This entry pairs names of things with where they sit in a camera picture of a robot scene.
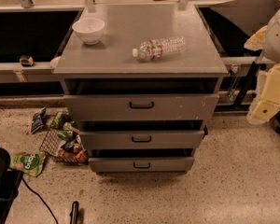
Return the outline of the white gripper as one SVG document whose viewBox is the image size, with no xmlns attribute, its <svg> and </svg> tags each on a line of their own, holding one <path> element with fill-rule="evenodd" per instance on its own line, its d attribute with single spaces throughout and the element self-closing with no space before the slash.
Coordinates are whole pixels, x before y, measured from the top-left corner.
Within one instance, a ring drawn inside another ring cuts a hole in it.
<svg viewBox="0 0 280 224">
<path fill-rule="evenodd" d="M 244 48 L 252 51 L 263 49 L 267 28 L 265 25 L 250 36 Z M 256 94 L 246 116 L 248 122 L 254 125 L 268 122 L 280 111 L 280 64 L 269 71 L 259 71 Z"/>
</svg>

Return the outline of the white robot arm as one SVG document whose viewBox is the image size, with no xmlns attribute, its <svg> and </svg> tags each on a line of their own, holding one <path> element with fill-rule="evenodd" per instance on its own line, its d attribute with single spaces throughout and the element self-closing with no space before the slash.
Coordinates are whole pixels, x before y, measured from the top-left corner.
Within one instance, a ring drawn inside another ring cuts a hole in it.
<svg viewBox="0 0 280 224">
<path fill-rule="evenodd" d="M 267 25 L 256 31 L 244 44 L 245 49 L 260 50 L 260 62 L 267 58 L 274 62 L 267 72 L 259 71 L 257 96 L 246 116 L 250 124 L 268 122 L 280 111 L 280 9 Z"/>
</svg>

